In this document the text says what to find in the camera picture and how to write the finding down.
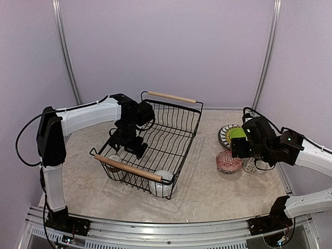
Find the green plate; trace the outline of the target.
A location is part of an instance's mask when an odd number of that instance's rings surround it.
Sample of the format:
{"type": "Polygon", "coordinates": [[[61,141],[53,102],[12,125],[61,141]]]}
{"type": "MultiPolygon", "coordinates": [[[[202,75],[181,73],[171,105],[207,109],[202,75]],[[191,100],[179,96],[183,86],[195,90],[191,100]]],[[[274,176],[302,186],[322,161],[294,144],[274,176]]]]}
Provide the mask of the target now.
{"type": "Polygon", "coordinates": [[[246,137],[246,134],[241,127],[235,127],[229,131],[230,140],[244,137],[246,137]]]}

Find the white calligraphy cup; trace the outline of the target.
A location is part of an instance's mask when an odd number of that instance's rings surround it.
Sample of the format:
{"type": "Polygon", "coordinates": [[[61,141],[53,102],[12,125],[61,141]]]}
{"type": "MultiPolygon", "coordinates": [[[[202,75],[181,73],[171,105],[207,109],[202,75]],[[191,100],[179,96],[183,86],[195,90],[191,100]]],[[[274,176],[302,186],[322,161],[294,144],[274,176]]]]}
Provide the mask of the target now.
{"type": "Polygon", "coordinates": [[[243,158],[242,159],[242,169],[247,173],[254,173],[257,171],[256,165],[255,165],[255,158],[243,158]]]}

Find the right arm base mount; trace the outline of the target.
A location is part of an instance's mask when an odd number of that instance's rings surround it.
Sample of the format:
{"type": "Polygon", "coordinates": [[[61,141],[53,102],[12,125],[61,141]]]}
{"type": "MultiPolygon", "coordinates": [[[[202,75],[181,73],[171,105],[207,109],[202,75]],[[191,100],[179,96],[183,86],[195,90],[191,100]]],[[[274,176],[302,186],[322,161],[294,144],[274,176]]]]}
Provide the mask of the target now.
{"type": "Polygon", "coordinates": [[[247,221],[252,236],[285,229],[293,225],[293,220],[288,218],[282,207],[272,207],[265,216],[256,216],[247,221]]]}

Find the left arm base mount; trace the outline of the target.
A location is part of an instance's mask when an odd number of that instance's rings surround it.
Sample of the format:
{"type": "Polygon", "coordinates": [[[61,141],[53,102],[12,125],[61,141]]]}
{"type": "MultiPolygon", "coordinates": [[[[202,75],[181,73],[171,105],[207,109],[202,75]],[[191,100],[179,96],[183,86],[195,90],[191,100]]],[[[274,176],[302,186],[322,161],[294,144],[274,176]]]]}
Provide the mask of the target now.
{"type": "Polygon", "coordinates": [[[46,219],[46,227],[57,231],[86,237],[91,221],[85,218],[70,216],[68,208],[61,211],[50,211],[46,219]]]}

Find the woven bamboo tray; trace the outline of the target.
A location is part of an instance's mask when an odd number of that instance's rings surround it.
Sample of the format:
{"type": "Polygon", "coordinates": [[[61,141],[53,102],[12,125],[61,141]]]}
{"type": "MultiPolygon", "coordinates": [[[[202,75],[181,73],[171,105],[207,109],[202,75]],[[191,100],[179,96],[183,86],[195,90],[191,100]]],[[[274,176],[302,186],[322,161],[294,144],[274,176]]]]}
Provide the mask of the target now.
{"type": "Polygon", "coordinates": [[[232,128],[228,129],[227,132],[226,132],[226,141],[228,142],[229,145],[231,145],[231,140],[230,140],[230,138],[229,138],[229,131],[230,131],[232,128]]]}

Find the white ceramic bowl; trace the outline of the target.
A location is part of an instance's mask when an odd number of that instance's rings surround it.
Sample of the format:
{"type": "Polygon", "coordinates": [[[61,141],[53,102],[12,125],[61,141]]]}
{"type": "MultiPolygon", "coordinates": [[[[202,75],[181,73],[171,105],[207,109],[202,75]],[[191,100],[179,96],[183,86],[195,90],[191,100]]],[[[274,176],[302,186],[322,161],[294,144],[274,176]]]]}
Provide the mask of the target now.
{"type": "Polygon", "coordinates": [[[155,174],[161,176],[162,182],[148,181],[150,193],[156,197],[170,198],[177,189],[174,175],[166,170],[156,171],[155,174]]]}

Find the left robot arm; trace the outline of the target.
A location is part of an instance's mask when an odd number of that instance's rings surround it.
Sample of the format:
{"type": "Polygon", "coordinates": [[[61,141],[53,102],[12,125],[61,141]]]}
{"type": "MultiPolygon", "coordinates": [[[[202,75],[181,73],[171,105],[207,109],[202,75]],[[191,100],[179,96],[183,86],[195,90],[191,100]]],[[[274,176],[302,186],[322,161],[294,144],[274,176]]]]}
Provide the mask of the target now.
{"type": "Polygon", "coordinates": [[[114,122],[115,133],[111,146],[142,158],[147,144],[137,135],[145,131],[144,125],[155,122],[153,107],[146,101],[137,102],[118,93],[107,95],[99,101],[69,108],[46,107],[37,132],[37,150],[45,180],[47,204],[54,212],[51,220],[59,229],[69,230],[72,218],[65,214],[67,207],[63,192],[62,169],[66,158],[65,137],[82,129],[106,122],[114,122]]]}

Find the white blue-striped plate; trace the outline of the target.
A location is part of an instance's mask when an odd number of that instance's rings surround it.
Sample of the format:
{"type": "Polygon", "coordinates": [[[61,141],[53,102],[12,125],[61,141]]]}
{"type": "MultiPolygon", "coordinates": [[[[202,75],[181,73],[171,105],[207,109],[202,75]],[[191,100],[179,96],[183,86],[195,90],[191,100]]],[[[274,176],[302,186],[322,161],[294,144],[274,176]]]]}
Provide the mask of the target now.
{"type": "Polygon", "coordinates": [[[245,137],[245,134],[239,124],[228,124],[219,130],[217,137],[223,148],[231,150],[231,139],[245,137]]]}

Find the blue white patterned bowl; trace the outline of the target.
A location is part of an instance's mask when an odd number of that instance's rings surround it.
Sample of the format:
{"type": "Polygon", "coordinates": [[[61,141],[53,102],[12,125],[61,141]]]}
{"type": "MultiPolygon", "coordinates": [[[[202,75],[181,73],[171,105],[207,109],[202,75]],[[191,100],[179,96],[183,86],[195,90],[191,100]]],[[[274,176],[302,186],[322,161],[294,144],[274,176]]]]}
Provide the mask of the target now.
{"type": "Polygon", "coordinates": [[[240,158],[233,158],[232,152],[224,150],[216,156],[217,168],[224,174],[233,174],[242,167],[240,158]]]}

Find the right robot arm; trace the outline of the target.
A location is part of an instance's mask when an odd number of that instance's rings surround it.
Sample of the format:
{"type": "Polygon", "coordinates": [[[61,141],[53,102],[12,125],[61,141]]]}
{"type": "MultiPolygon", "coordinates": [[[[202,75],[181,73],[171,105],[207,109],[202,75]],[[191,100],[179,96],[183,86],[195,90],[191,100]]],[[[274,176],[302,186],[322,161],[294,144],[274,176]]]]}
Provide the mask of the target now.
{"type": "MultiPolygon", "coordinates": [[[[245,137],[231,140],[234,158],[254,158],[270,167],[283,162],[331,176],[331,150],[291,129],[275,132],[264,116],[254,117],[247,113],[242,120],[245,137]]],[[[331,211],[330,188],[302,196],[283,196],[274,202],[265,225],[270,230],[277,230],[286,218],[325,211],[331,211]]]]}

